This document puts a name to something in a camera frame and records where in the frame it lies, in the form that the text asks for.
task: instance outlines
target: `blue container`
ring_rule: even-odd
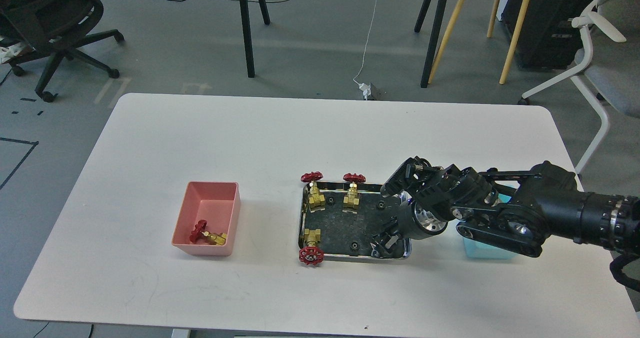
[[[498,199],[501,202],[509,202],[511,197],[500,194],[498,195]],[[476,242],[473,239],[462,237],[462,241],[464,242],[464,252],[469,258],[511,259],[518,256],[518,253],[490,246],[489,244]]]

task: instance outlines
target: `black cabinet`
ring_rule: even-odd
[[[530,0],[520,31],[516,62],[522,68],[566,69],[583,43],[569,19],[593,0]],[[508,0],[502,21],[514,33],[522,0]]]

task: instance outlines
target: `white table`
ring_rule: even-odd
[[[572,169],[541,107],[127,94],[15,305],[27,320],[394,337],[637,337],[609,252],[466,258],[450,228],[398,262],[298,262],[303,184],[383,183],[409,156],[476,170]],[[189,181],[237,181],[233,255],[170,244]]]

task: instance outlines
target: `red valve handwheel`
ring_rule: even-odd
[[[189,235],[189,240],[192,243],[196,243],[198,238],[202,236],[204,232],[204,228],[207,226],[207,221],[204,219],[199,220],[196,225],[193,227],[191,234]]]
[[[318,247],[304,247],[300,249],[300,262],[308,265],[317,265],[325,259],[325,252]]]
[[[322,179],[322,177],[324,176],[322,175],[321,172],[318,172],[318,171],[307,172],[305,174],[302,174],[302,176],[300,177],[300,181],[304,183],[309,183],[313,181],[318,181]]]
[[[365,183],[367,180],[362,174],[356,174],[354,172],[348,172],[342,179],[350,183]]]

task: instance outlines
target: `white cable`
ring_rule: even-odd
[[[360,66],[360,69],[358,70],[358,74],[356,74],[356,76],[354,76],[354,78],[353,78],[353,81],[357,85],[361,85],[361,83],[359,83],[356,80],[356,78],[358,78],[360,73],[362,73],[362,69],[364,68],[364,56],[367,53],[367,45],[369,44],[369,35],[371,34],[371,28],[373,27],[373,19],[376,16],[376,7],[377,6],[378,6],[378,0],[375,0],[375,3],[373,4],[373,14],[371,15],[371,24],[369,24],[369,26],[368,26],[368,33],[366,33],[366,42],[364,43],[364,51],[362,52],[362,65]]]

